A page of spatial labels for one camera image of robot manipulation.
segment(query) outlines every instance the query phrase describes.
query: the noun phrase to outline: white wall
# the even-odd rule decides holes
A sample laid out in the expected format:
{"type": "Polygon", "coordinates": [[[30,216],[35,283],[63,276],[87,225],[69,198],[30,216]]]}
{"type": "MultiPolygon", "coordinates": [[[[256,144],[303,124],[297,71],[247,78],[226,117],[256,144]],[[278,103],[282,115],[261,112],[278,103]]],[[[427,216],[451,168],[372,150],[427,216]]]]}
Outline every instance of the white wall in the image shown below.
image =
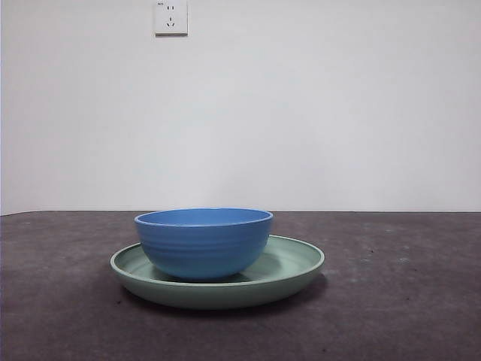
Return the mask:
{"type": "Polygon", "coordinates": [[[481,211],[481,2],[2,2],[2,212],[481,211]]]}

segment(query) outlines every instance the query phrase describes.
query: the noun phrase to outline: outlet faceplate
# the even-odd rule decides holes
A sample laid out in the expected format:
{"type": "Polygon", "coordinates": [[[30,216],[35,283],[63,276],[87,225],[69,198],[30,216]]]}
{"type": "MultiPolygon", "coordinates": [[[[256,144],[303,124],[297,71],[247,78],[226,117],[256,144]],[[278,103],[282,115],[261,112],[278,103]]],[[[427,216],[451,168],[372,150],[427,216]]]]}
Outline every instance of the outlet faceplate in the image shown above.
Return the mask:
{"type": "Polygon", "coordinates": [[[158,0],[154,6],[156,36],[187,35],[187,0],[158,0]]]}

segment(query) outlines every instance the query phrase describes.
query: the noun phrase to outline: dark gray surface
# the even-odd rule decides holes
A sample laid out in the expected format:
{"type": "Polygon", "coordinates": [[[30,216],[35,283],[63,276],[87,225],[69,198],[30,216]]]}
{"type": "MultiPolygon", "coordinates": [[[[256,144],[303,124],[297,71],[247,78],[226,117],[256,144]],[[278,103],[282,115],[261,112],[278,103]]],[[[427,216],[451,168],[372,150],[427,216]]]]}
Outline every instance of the dark gray surface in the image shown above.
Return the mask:
{"type": "Polygon", "coordinates": [[[140,212],[2,218],[3,360],[479,360],[481,214],[278,212],[325,251],[289,299],[182,311],[125,291],[109,259],[140,212]]]}

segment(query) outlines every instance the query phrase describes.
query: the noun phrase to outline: bowl rim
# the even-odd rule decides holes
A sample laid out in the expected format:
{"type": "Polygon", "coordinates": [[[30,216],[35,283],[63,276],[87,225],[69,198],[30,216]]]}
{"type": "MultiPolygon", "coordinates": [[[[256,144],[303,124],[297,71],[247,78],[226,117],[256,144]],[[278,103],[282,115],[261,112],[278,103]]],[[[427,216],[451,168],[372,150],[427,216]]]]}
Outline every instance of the bowl rim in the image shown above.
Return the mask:
{"type": "Polygon", "coordinates": [[[169,209],[166,211],[154,211],[154,212],[148,212],[148,213],[143,213],[139,214],[134,218],[134,221],[139,224],[143,224],[145,226],[159,226],[159,227],[174,227],[174,228],[208,228],[208,227],[226,227],[226,226],[238,226],[241,224],[251,224],[251,223],[260,223],[260,222],[265,222],[266,220],[270,220],[274,217],[274,215],[269,212],[269,211],[263,211],[262,209],[255,209],[255,208],[233,208],[233,207],[218,207],[218,208],[176,208],[176,209],[169,209]],[[235,223],[217,223],[217,224],[173,224],[173,223],[152,223],[152,222],[146,222],[144,220],[140,220],[141,217],[148,216],[150,214],[157,214],[157,213],[168,213],[172,211],[199,211],[199,210],[225,210],[225,209],[231,209],[235,211],[257,211],[261,212],[266,215],[266,217],[261,218],[260,220],[247,220],[244,222],[235,222],[235,223]]]}

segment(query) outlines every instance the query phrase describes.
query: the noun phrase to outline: green plate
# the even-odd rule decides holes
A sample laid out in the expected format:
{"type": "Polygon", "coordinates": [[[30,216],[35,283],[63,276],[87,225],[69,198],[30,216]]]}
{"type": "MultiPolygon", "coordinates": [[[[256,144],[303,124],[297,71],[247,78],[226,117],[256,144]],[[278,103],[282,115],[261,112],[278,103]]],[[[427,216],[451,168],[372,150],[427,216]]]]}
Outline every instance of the green plate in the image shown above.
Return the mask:
{"type": "Polygon", "coordinates": [[[162,273],[139,243],[123,248],[110,265],[127,290],[162,305],[204,310],[242,308],[283,299],[319,273],[324,253],[297,239],[270,235],[261,256],[241,273],[207,283],[185,282],[162,273]]]}

